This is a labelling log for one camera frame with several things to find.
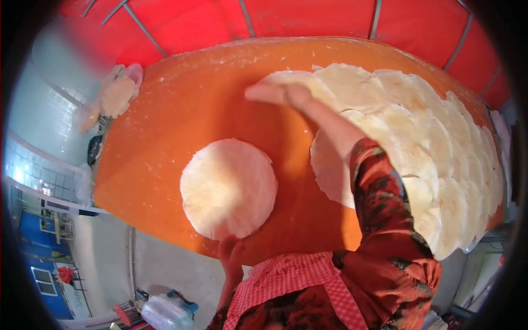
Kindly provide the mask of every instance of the hand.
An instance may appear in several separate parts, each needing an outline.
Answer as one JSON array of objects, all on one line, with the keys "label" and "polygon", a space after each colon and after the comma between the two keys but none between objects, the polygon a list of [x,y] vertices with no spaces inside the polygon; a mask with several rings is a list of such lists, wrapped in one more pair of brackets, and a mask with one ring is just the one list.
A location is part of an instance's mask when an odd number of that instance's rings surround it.
[{"label": "hand", "polygon": [[297,83],[274,85],[258,83],[247,87],[245,91],[246,100],[272,103],[276,105],[288,105],[303,111],[305,106],[312,101],[312,92]]},{"label": "hand", "polygon": [[240,262],[243,250],[242,240],[234,235],[228,236],[220,241],[218,245],[218,259],[225,272],[225,280],[242,281],[244,271]]}]

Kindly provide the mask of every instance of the blue wall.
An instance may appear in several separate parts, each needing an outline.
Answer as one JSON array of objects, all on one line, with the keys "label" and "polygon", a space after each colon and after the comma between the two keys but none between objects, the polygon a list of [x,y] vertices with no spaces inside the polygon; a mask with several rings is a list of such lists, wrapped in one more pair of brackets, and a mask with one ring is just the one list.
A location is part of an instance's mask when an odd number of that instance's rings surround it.
[{"label": "blue wall", "polygon": [[[31,241],[31,243],[20,241],[22,250],[25,252],[36,254],[37,256],[41,257],[51,257],[52,251],[59,251],[67,255],[70,254],[70,250],[68,249],[66,242],[62,241],[61,244],[57,244],[55,234],[46,233],[40,230],[40,218],[36,215],[22,212],[18,230],[20,236]],[[33,277],[31,272],[32,266],[35,268],[49,270],[51,273],[55,271],[52,261],[30,258],[28,256],[26,256],[25,259],[27,270],[30,272],[31,277]],[[55,290],[57,291],[58,296],[55,297],[41,295],[42,300],[56,318],[73,319],[70,310],[68,309],[68,306],[61,295],[59,285],[55,281],[53,281],[53,284],[55,285]]]}]

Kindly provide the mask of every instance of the window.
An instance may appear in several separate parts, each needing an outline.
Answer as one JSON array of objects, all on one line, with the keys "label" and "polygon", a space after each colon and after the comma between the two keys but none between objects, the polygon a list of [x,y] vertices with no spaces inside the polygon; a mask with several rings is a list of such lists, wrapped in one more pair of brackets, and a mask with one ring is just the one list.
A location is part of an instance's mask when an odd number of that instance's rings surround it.
[{"label": "window", "polygon": [[31,272],[35,277],[35,282],[40,293],[46,296],[57,296],[57,291],[53,284],[53,277],[49,270],[31,267]]}]

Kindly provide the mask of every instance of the red patterned sleeve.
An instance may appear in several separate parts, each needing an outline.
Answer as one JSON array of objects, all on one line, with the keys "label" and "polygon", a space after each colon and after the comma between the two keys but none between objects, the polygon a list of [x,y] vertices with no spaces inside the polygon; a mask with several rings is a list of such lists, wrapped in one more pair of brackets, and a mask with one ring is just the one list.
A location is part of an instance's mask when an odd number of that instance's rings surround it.
[{"label": "red patterned sleeve", "polygon": [[351,189],[363,238],[334,264],[370,329],[416,329],[440,282],[441,265],[413,229],[402,180],[385,151],[368,138],[350,154]]}]

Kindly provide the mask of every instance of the red gingham apron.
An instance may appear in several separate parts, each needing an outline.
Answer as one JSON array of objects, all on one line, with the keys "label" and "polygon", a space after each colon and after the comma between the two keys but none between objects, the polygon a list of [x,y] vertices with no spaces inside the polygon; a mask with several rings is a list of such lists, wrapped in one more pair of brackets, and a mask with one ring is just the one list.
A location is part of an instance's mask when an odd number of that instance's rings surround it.
[{"label": "red gingham apron", "polygon": [[332,263],[332,253],[283,254],[249,270],[238,284],[224,329],[233,330],[246,310],[270,299],[308,287],[324,285],[335,314],[348,329],[367,330],[365,319]]}]

